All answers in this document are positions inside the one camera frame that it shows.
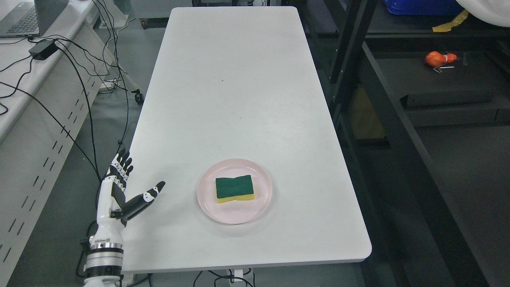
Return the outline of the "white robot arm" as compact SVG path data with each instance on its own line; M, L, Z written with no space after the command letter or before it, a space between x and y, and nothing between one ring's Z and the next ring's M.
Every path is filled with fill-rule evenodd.
M84 265L84 287L116 287L122 279L123 259L122 244L92 244Z

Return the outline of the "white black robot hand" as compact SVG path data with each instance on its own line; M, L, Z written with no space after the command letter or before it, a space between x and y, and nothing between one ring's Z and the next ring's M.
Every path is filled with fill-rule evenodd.
M97 231L90 238L90 248L120 248L126 223L145 211L158 198L166 185L160 181L154 187L126 200L126 184L133 171L129 151L121 149L108 167L97 199Z

